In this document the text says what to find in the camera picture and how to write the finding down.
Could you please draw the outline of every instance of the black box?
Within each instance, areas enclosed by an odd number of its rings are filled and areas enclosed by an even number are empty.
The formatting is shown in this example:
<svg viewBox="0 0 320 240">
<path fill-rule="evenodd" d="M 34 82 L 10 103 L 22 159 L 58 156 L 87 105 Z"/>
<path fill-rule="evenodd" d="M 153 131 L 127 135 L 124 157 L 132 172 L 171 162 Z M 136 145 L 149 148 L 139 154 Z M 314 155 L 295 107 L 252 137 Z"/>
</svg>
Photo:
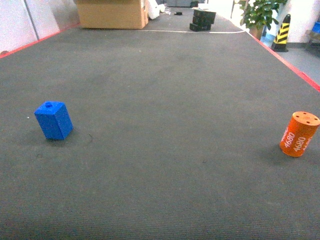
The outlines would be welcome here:
<svg viewBox="0 0 320 240">
<path fill-rule="evenodd" d="M 199 25 L 199 26 L 208 26 L 208 25 L 211 25 L 210 19 L 201 18 L 201 17 L 197 17 L 197 16 L 193 16 L 192 23 L 193 23 L 193 24 L 197 24 L 197 25 Z"/>
<path fill-rule="evenodd" d="M 205 11 L 202 9 L 195 9 L 193 15 L 197 18 L 207 19 L 211 24 L 215 23 L 216 12 L 214 11 Z"/>
<path fill-rule="evenodd" d="M 206 26 L 199 26 L 197 24 L 190 23 L 190 30 L 192 30 L 194 32 L 209 31 L 209 30 L 211 30 L 211 24 L 206 25 Z"/>
</svg>

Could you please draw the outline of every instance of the red border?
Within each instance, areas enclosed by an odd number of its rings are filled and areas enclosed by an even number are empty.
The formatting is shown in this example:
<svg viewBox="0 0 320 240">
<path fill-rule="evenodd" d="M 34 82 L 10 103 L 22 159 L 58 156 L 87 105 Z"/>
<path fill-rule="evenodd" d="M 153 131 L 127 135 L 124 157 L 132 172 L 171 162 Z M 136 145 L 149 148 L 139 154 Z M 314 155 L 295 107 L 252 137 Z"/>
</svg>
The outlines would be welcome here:
<svg viewBox="0 0 320 240">
<path fill-rule="evenodd" d="M 295 74 L 297 74 L 300 78 L 305 80 L 308 84 L 310 84 L 314 89 L 316 89 L 318 92 L 320 92 L 320 85 L 316 83 L 314 80 L 312 80 L 311 77 L 309 77 L 307 74 L 304 72 L 300 71 L 298 68 L 293 66 L 291 63 L 289 63 L 287 60 L 279 56 L 276 52 L 274 52 L 271 48 L 268 46 L 264 45 L 261 41 L 256 39 L 254 36 L 252 36 L 254 40 L 256 40 L 261 46 L 263 46 L 265 49 L 269 51 L 273 56 L 275 56 L 279 61 L 281 61 L 284 65 L 286 65 L 291 71 L 293 71 Z"/>
<path fill-rule="evenodd" d="M 4 57 L 6 57 L 6 56 L 9 56 L 9 55 L 11 55 L 11 54 L 14 54 L 14 53 L 16 53 L 16 52 L 19 52 L 19 51 L 21 51 L 21 50 L 23 50 L 23 49 L 26 49 L 26 48 L 28 48 L 28 47 L 31 47 L 32 45 L 35 45 L 35 44 L 37 44 L 37 43 L 40 43 L 40 42 L 42 42 L 42 41 L 44 41 L 44 40 L 46 40 L 46 39 L 48 39 L 48 38 L 51 38 L 51 37 L 53 37 L 53 36 L 55 36 L 55 35 L 57 35 L 57 34 L 60 34 L 60 33 L 66 31 L 66 30 L 68 30 L 68 29 L 75 28 L 75 27 L 77 27 L 77 26 L 79 26 L 79 25 L 80 25 L 80 23 L 77 23 L 77 24 L 75 24 L 75 25 L 69 26 L 69 27 L 67 27 L 67 28 L 65 28 L 65 29 L 63 29 L 63 30 L 60 30 L 60 31 L 58 31 L 58 32 L 55 32 L 55 33 L 53 33 L 53 34 L 51 34 L 51 35 L 49 35 L 49 36 L 46 36 L 46 37 L 44 37 L 44 38 L 41 38 L 40 40 L 31 42 L 31 43 L 29 43 L 29 44 L 27 44 L 27 45 L 24 45 L 24 46 L 21 46 L 21 47 L 15 49 L 15 50 L 12 50 L 12 51 L 10 51 L 10 52 L 8 52 L 8 53 L 6 53 L 6 54 L 0 55 L 0 59 L 4 58 Z"/>
</svg>

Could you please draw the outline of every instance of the orange cylinder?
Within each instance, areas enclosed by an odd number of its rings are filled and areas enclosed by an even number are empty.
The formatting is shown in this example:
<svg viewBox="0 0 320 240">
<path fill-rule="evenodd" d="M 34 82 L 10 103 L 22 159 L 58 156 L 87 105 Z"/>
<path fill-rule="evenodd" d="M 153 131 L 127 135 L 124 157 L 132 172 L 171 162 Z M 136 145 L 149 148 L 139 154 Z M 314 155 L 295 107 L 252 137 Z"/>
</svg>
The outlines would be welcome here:
<svg viewBox="0 0 320 240">
<path fill-rule="evenodd" d="M 306 111 L 296 111 L 280 141 L 281 150 L 291 157 L 301 157 L 320 125 L 320 119 Z"/>
</svg>

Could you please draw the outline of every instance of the blue rectangular block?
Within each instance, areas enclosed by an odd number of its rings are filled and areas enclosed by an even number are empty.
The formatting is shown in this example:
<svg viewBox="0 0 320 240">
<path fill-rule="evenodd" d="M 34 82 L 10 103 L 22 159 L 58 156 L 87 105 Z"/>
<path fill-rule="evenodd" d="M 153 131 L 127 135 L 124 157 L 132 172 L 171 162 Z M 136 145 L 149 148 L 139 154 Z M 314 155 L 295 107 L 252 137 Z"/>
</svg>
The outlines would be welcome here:
<svg viewBox="0 0 320 240">
<path fill-rule="evenodd" d="M 34 115 L 47 139 L 63 140 L 74 128 L 63 102 L 46 101 Z"/>
<path fill-rule="evenodd" d="M 315 22 L 313 28 L 312 28 L 312 32 L 315 32 L 317 34 L 320 34 L 320 22 Z"/>
</svg>

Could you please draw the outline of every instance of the hole on block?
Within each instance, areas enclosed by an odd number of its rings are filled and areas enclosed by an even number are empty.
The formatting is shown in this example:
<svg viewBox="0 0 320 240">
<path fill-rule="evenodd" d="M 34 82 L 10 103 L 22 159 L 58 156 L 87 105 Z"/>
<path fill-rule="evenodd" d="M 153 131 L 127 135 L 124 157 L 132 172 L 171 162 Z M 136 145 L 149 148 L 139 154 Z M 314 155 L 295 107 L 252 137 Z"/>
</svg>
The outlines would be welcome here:
<svg viewBox="0 0 320 240">
<path fill-rule="evenodd" d="M 45 107 L 46 107 L 46 108 L 51 108 L 51 107 L 52 107 L 51 102 L 46 102 L 46 103 L 45 103 Z"/>
</svg>

